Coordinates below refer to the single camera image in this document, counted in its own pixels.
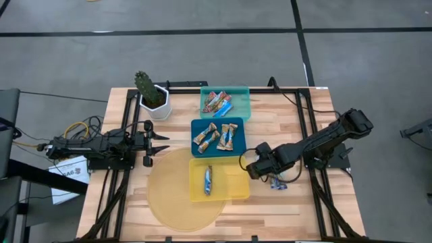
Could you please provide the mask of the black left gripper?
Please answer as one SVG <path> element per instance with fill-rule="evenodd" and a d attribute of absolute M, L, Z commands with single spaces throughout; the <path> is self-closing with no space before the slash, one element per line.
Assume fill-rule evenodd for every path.
<path fill-rule="evenodd" d="M 143 165 L 145 167 L 153 166 L 153 159 L 151 155 L 156 155 L 158 152 L 168 149 L 169 145 L 163 146 L 152 146 L 151 139 L 154 140 L 169 140 L 168 137 L 156 134 L 153 131 L 153 123 L 151 120 L 145 120 L 142 122 L 144 124 L 144 131 L 136 131 L 134 134 L 134 151 L 144 151 L 146 155 L 143 157 Z"/>

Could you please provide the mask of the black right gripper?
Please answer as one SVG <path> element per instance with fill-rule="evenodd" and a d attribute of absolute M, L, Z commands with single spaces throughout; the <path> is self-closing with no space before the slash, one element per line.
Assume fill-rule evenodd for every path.
<path fill-rule="evenodd" d="M 268 143 L 263 142 L 254 150 L 259 158 L 246 166 L 246 170 L 252 179 L 257 180 L 270 173 L 279 174 L 281 172 L 282 166 L 279 155 L 270 148 Z"/>

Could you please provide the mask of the yellow translucent plastic bin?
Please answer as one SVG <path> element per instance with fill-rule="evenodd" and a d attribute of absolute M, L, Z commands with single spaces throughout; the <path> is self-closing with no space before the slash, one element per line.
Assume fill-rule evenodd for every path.
<path fill-rule="evenodd" d="M 189 162 L 190 200 L 192 202 L 245 199 L 250 196 L 249 175 L 240 168 L 239 157 L 191 159 Z M 211 165 L 211 195 L 204 192 L 205 169 Z"/>

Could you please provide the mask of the orange brown wrapper granola bar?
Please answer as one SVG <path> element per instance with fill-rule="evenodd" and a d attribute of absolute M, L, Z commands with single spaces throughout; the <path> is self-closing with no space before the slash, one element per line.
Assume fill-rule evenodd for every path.
<path fill-rule="evenodd" d="M 209 132 L 212 132 L 216 129 L 217 129 L 217 126 L 213 122 L 211 122 L 206 129 L 204 129 L 199 135 L 194 137 L 193 142 L 196 143 L 197 145 L 199 145 L 203 141 L 203 139 L 207 136 L 207 134 Z"/>
<path fill-rule="evenodd" d="M 218 131 L 214 131 L 209 139 L 205 140 L 202 144 L 199 145 L 198 152 L 203 154 L 209 147 L 209 145 L 214 142 L 218 137 L 220 137 L 220 133 Z"/>
<path fill-rule="evenodd" d="M 238 128 L 237 124 L 230 124 L 229 125 L 228 141 L 225 144 L 225 149 L 227 151 L 232 151 L 234 149 L 234 136 L 235 136 L 237 128 Z"/>
<path fill-rule="evenodd" d="M 226 149 L 227 134 L 230 130 L 229 124 L 223 124 L 221 129 L 220 140 L 217 144 L 217 149 L 224 151 Z"/>

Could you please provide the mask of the dark blue plastic bin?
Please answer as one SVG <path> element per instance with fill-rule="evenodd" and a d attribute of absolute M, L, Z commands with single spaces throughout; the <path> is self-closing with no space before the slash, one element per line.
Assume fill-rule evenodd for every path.
<path fill-rule="evenodd" d="M 217 126 L 217 131 L 220 136 L 210 142 L 209 146 L 204 150 L 203 153 L 198 151 L 200 145 L 202 145 L 205 141 L 209 140 L 214 131 L 209 132 L 202 140 L 200 144 L 194 142 L 194 139 L 203 131 L 205 131 L 210 123 L 213 123 Z M 233 150 L 220 150 L 217 149 L 217 145 L 221 140 L 223 135 L 222 125 L 223 124 L 235 124 L 238 127 L 234 132 L 234 136 L 232 138 Z M 191 128 L 191 153 L 196 158 L 206 158 L 206 157 L 230 157 L 230 156 L 239 156 L 243 151 L 246 150 L 246 139 L 245 139 L 245 131 L 244 131 L 244 121 L 240 117 L 229 117 L 229 118 L 212 118 L 212 119 L 194 119 L 190 123 Z"/>

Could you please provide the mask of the white hexagonal plant pot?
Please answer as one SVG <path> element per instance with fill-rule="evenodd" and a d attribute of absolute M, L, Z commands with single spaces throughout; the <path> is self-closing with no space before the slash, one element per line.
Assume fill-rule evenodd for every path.
<path fill-rule="evenodd" d="M 165 103 L 162 106 L 151 109 L 144 104 L 144 97 L 141 95 L 139 104 L 147 111 L 152 120 L 164 121 L 171 115 L 172 112 L 169 91 L 157 84 L 155 84 L 155 88 L 163 93 L 163 96 L 165 97 Z"/>

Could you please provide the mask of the round woven straw placemat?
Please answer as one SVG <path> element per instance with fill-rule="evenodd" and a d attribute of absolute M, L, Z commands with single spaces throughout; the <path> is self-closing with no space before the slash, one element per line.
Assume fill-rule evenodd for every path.
<path fill-rule="evenodd" d="M 193 232 L 214 222 L 225 202 L 190 200 L 188 148 L 179 148 L 163 156 L 153 166 L 147 182 L 147 200 L 155 218 L 178 232 Z"/>

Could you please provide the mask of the green cactus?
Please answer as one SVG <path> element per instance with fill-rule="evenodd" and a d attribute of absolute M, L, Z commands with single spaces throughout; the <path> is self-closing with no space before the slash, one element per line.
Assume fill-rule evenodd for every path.
<path fill-rule="evenodd" d="M 165 103 L 163 93 L 158 91 L 147 73 L 136 72 L 134 82 L 147 107 L 159 107 Z"/>

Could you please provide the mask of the teal translucent plastic bin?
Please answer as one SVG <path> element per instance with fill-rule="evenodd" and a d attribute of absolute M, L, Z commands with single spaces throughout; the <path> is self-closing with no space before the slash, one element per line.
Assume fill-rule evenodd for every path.
<path fill-rule="evenodd" d="M 212 118 L 213 112 L 204 112 L 205 101 L 211 92 L 218 95 L 221 91 L 225 91 L 232 98 L 230 103 L 233 108 L 225 115 L 225 117 L 241 117 L 245 122 L 251 116 L 250 107 L 250 91 L 247 86 L 203 86 L 200 89 L 200 117 L 202 119 Z"/>

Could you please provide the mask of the white printed paper sheet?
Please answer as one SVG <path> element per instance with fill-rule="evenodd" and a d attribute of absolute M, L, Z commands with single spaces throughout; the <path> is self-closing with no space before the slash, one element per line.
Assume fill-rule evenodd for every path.
<path fill-rule="evenodd" d="M 87 165 L 87 158 L 85 158 L 84 156 L 79 156 L 60 161 L 56 165 L 50 166 L 48 168 L 48 171 L 88 184 L 90 181 L 90 174 L 88 172 Z M 61 203 L 64 203 L 78 196 L 78 194 L 76 193 L 67 192 L 65 190 L 59 190 L 55 188 L 51 189 L 51 194 L 52 203 L 54 205 L 60 205 Z"/>

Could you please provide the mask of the black desk bar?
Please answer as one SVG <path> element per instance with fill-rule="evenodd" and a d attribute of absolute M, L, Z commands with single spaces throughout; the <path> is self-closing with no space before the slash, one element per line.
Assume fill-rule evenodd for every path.
<path fill-rule="evenodd" d="M 73 180 L 64 175 L 51 173 L 31 165 L 9 159 L 0 162 L 0 178 L 18 176 L 27 182 L 42 184 L 50 188 L 65 190 L 76 194 L 86 194 L 88 184 Z"/>

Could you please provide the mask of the black aluminium table frame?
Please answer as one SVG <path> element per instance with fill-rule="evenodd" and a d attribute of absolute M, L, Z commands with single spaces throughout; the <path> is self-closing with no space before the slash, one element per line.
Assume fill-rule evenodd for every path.
<path fill-rule="evenodd" d="M 112 88 L 103 131 L 121 127 L 129 88 Z M 307 88 L 313 108 L 332 110 L 329 90 Z M 154 122 L 156 133 L 170 140 L 154 141 L 155 146 L 166 142 L 170 147 L 157 154 L 156 165 L 167 153 L 190 145 L 190 122 L 200 117 L 200 88 L 170 88 L 172 114 L 165 121 Z M 280 93 L 270 87 L 251 88 L 252 115 L 245 124 L 246 144 L 256 146 L 268 142 L 277 146 L 302 139 L 297 108 Z M 212 224 L 195 232 L 176 232 L 162 225 L 152 214 L 147 202 L 147 179 L 151 168 L 142 165 L 143 153 L 131 171 L 126 209 L 122 222 L 121 242 L 162 241 L 171 236 L 177 241 L 238 241 L 252 240 L 318 240 L 319 226 L 309 173 L 303 171 L 300 179 L 287 190 L 272 190 L 260 180 L 250 181 L 250 197 L 247 200 L 228 201 L 220 216 Z M 354 231 L 365 235 L 352 180 L 339 169 L 327 169 L 333 201 L 342 217 Z M 76 237 L 83 236 L 95 223 L 104 171 L 96 171 L 90 177 L 84 207 Z"/>

